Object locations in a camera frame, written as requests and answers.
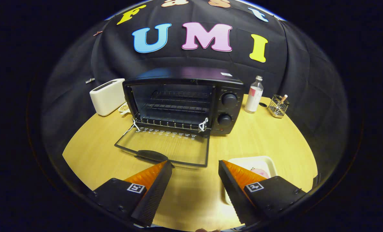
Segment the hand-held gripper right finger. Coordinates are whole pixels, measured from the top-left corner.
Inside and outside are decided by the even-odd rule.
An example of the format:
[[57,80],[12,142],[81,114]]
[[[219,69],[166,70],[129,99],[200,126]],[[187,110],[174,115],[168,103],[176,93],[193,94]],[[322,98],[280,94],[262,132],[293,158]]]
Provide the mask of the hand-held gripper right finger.
[[218,175],[239,221],[246,226],[281,217],[306,196],[283,177],[265,178],[226,160],[218,162]]

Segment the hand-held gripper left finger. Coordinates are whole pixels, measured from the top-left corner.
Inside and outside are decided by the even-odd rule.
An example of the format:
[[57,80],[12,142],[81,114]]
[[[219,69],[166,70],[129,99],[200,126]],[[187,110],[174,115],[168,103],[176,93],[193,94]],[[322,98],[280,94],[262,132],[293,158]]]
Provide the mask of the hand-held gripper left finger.
[[124,180],[111,178],[88,197],[123,221],[150,227],[171,176],[172,163],[165,160]]

